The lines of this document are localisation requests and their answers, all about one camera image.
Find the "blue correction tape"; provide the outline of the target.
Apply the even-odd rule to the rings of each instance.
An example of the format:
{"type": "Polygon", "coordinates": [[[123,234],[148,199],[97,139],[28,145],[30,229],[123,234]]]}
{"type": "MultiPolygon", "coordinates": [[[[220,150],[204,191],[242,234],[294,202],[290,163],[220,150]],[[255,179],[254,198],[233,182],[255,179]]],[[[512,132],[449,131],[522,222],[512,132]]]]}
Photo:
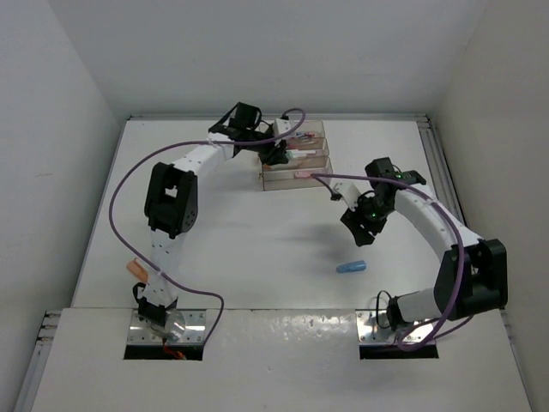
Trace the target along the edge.
{"type": "Polygon", "coordinates": [[[364,260],[359,260],[359,261],[339,264],[336,267],[336,272],[338,274],[356,273],[356,272],[365,271],[366,268],[367,268],[366,262],[364,260]]]}

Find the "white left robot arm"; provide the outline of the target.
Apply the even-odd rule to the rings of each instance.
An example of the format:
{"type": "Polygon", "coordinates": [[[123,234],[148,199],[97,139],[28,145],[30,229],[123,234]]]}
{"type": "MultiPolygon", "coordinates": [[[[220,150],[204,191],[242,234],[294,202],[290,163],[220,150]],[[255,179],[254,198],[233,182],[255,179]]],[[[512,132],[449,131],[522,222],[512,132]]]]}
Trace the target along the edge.
{"type": "Polygon", "coordinates": [[[290,112],[261,130],[261,109],[239,102],[208,128],[207,139],[195,142],[188,154],[154,165],[144,204],[151,254],[142,260],[151,271],[136,302],[138,313],[155,326],[166,330],[175,322],[182,288],[170,271],[178,267],[178,249],[198,217],[199,183],[243,150],[257,153],[264,165],[287,164],[287,138],[296,130],[290,112]]]}

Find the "pink correction tape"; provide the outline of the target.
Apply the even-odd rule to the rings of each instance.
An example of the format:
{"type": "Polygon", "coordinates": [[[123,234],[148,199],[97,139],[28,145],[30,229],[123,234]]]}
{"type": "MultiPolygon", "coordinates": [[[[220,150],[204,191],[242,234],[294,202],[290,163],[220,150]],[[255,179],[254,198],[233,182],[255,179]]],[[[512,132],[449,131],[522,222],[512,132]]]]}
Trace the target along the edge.
{"type": "Polygon", "coordinates": [[[298,171],[294,173],[294,178],[296,179],[311,179],[313,173],[309,171],[298,171]]]}

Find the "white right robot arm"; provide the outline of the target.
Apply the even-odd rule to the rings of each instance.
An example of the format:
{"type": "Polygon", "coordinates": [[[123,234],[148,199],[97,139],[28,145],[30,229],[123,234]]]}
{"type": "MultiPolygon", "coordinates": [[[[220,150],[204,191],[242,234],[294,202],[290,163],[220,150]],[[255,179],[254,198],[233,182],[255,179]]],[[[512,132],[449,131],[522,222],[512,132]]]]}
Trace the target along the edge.
{"type": "Polygon", "coordinates": [[[332,185],[332,198],[347,204],[341,222],[355,244],[371,245],[396,212],[415,227],[440,261],[432,288],[390,298],[386,316],[392,330],[441,316],[459,320],[507,305],[507,251],[500,240],[483,239],[460,223],[417,171],[401,172],[389,158],[380,158],[365,172],[369,191],[362,192],[347,180],[332,185]]]}

